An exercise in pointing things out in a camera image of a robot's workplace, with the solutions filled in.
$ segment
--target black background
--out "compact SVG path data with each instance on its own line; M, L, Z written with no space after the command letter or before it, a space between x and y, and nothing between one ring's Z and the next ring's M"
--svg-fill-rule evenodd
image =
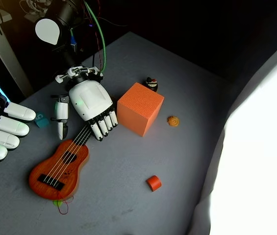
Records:
M13 20L2 28L35 91L66 67L34 34L34 25L23 18L18 0L4 1ZM98 1L88 0L98 13ZM128 31L184 57L221 76L236 91L247 83L277 50L277 0L100 0L100 24L106 44ZM87 26L76 30L85 59L98 50Z

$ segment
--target robotic hand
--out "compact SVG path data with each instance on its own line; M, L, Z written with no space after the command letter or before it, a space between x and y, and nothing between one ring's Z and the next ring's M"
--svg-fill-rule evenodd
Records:
M4 160L7 150L15 149L20 144L19 137L24 137L29 132L26 124L9 117L32 121L36 113L22 105L7 102L0 95L0 161Z
M52 96L57 98L54 120L58 122L59 138L66 137L69 117L69 99L80 117L89 123L97 140L102 141L109 131L118 125L113 102L108 92L99 83L103 74L97 67L83 66L68 69L67 74L58 75L55 80L62 83L64 78L70 78L66 85L68 95Z

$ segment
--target ukulele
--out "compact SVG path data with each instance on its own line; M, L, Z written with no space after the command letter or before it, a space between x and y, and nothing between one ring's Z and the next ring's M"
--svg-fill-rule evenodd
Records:
M56 152L39 163L29 175L29 186L39 196L50 200L65 200L77 190L79 172L89 159L85 143L92 134L84 126L74 140L62 142Z

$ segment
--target orange box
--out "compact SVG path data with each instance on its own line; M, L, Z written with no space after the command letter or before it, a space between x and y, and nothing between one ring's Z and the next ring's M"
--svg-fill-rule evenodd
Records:
M118 123L144 136L156 119L164 97L135 83L118 101Z

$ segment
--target gray table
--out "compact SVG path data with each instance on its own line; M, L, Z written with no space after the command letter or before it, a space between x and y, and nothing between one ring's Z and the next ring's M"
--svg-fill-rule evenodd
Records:
M91 59L84 65L91 66ZM90 160L67 215L27 183L31 169L60 144L56 124L43 129L29 124L29 135L0 163L0 235L185 233L214 148L211 137L219 135L215 106L224 84L133 33L107 47L102 85L110 95L121 97L147 76L158 80L165 97L158 118L143 138L119 125L102 142L94 137L87 142ZM52 82L22 104L52 117L50 95L60 93L63 87ZM167 124L171 115L180 118L179 127ZM68 138L83 126L73 108L68 125ZM151 192L145 180L154 174L162 187Z

